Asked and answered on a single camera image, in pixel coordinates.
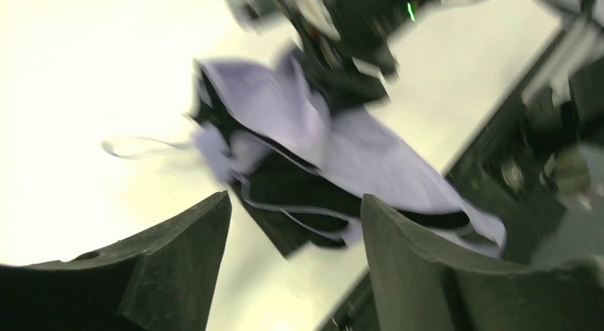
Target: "light purple fabric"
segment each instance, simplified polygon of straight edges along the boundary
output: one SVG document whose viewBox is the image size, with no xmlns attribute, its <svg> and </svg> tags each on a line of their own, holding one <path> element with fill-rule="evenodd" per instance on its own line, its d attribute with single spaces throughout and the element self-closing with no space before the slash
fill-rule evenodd
<svg viewBox="0 0 604 331">
<path fill-rule="evenodd" d="M 462 210 L 474 230 L 492 240 L 492 245 L 479 246 L 461 239 L 458 236 L 462 231 L 434 232 L 474 251 L 499 256 L 506 239 L 502 222 L 465 201 L 409 145 L 366 110 L 351 110 L 331 120 L 323 97 L 312 93 L 304 80 L 301 67 L 293 56 L 296 52 L 300 51 L 294 48 L 287 53 L 275 69 L 233 60 L 204 61 L 201 67 L 234 119 L 315 165 L 319 168 L 315 174 L 356 196 L 374 194 L 396 209 L 424 214 Z M 259 138 L 238 132 L 230 140 L 232 158 L 223 155 L 218 160 L 220 157 L 216 153 L 226 144 L 220 146 L 224 140 L 218 140 L 214 134 L 211 129 L 200 132 L 193 137 L 194 143 L 208 162 L 230 164 L 228 169 L 223 169 L 225 172 L 250 174 L 271 151 L 271 146 Z M 223 168 L 212 166 L 215 171 Z M 219 179 L 229 177 L 215 174 Z M 325 211 L 317 213 L 357 221 L 352 216 Z M 351 228 L 360 228 L 360 224 Z M 346 238 L 347 242 L 360 237 L 359 230 L 347 230 L 346 233 L 345 236 L 331 236 Z"/>
</svg>

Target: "green led light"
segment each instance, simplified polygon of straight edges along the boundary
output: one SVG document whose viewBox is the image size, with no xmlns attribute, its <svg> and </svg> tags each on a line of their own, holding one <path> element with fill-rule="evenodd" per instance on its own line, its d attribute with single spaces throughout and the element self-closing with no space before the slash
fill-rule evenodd
<svg viewBox="0 0 604 331">
<path fill-rule="evenodd" d="M 411 3 L 407 2 L 407 12 L 409 12 L 409 17 L 411 21 L 415 22 L 415 14 L 413 13 L 413 7 L 411 7 Z"/>
</svg>

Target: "white string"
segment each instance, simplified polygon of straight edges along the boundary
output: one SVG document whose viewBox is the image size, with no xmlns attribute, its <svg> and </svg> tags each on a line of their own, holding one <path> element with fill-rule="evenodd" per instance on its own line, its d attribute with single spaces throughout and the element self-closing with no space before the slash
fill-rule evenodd
<svg viewBox="0 0 604 331">
<path fill-rule="evenodd" d="M 188 120 L 191 120 L 191 116 L 188 113 L 182 113 L 182 116 Z M 194 149 L 194 145 L 190 141 L 184 142 L 168 142 L 164 140 L 155 139 L 153 137 L 146 137 L 142 135 L 130 135 L 130 136 L 122 136 L 117 137 L 122 143 L 127 142 L 154 142 L 168 148 L 154 148 L 147 149 L 145 151 L 136 152 L 133 154 L 121 154 L 116 149 L 118 148 L 119 142 L 111 141 L 109 139 L 105 139 L 100 142 L 100 148 L 103 149 L 107 154 L 110 154 L 114 157 L 125 159 L 125 160 L 136 160 L 136 159 L 144 159 L 147 157 L 152 157 L 155 155 L 165 155 L 177 153 L 189 149 Z"/>
</svg>

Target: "table surface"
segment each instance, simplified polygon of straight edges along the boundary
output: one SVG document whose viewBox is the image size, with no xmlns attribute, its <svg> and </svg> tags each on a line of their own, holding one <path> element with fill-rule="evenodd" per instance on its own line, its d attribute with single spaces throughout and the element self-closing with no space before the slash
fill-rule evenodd
<svg viewBox="0 0 604 331">
<path fill-rule="evenodd" d="M 0 21 L 0 263 L 12 265 L 68 261 L 224 189 L 194 151 L 127 162 L 99 141 L 184 140 L 192 57 L 268 63 L 295 38 L 286 24 L 241 31 L 221 0 L 0 0 Z M 400 78 L 372 114 L 444 171 L 558 27 L 533 0 L 421 14 L 392 43 Z M 208 330 L 312 330 L 366 265 L 362 244 L 287 261 L 235 204 Z"/>
</svg>

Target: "black fabric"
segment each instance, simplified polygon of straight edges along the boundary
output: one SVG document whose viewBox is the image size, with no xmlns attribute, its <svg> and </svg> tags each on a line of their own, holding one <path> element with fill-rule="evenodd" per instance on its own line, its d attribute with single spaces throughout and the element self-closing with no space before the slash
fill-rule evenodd
<svg viewBox="0 0 604 331">
<path fill-rule="evenodd" d="M 361 198 L 342 190 L 323 177 L 309 174 L 277 153 L 267 156 L 248 179 L 250 198 L 254 201 L 277 206 L 313 206 L 353 217 L 360 216 Z M 403 210 L 400 212 L 412 221 L 430 228 L 455 230 L 469 224 L 469 219 L 463 212 L 433 215 Z M 331 219 L 326 216 L 294 216 L 313 228 L 333 231 L 330 228 L 323 229 L 325 225 L 322 220 Z"/>
<path fill-rule="evenodd" d="M 229 146 L 231 136 L 234 132 L 248 132 L 267 142 L 311 172 L 316 170 L 312 164 L 296 156 L 277 142 L 259 135 L 236 121 L 221 101 L 211 80 L 203 73 L 199 80 L 202 82 L 200 84 L 207 89 L 212 106 L 210 107 L 199 98 L 199 110 L 193 116 L 193 119 L 197 123 L 212 123 L 220 131 Z M 329 93 L 327 101 L 328 108 L 332 111 L 332 114 L 367 102 L 362 102 L 360 98 L 352 100 L 354 95 L 347 93 L 346 90 L 330 89 Z M 349 100 L 355 104 L 351 106 L 338 104 L 348 102 Z M 361 199 L 359 197 L 349 194 L 323 177 L 305 171 L 278 152 L 270 153 L 247 179 L 249 180 L 250 200 L 261 204 L 309 206 L 337 211 L 338 213 L 355 218 L 360 216 Z M 343 241 L 334 241 L 309 231 L 282 212 L 266 211 L 265 209 L 258 209 L 252 206 L 249 202 L 244 201 L 241 183 L 234 182 L 230 184 L 239 200 L 242 201 L 244 208 L 252 215 L 252 218 L 285 256 L 295 251 L 296 247 L 301 246 L 305 237 L 307 240 L 322 247 L 339 248 L 345 246 Z M 463 212 L 439 215 L 417 214 L 410 211 L 401 212 L 405 213 L 413 221 L 431 228 L 456 230 L 469 225 L 469 219 Z M 329 233 L 342 231 L 348 225 L 346 220 L 332 216 L 312 213 L 292 213 L 290 215 L 311 228 Z M 278 235 L 277 230 L 282 230 L 283 234 L 287 236 Z M 292 239 L 288 241 L 286 240 L 287 237 L 291 237 Z"/>
</svg>

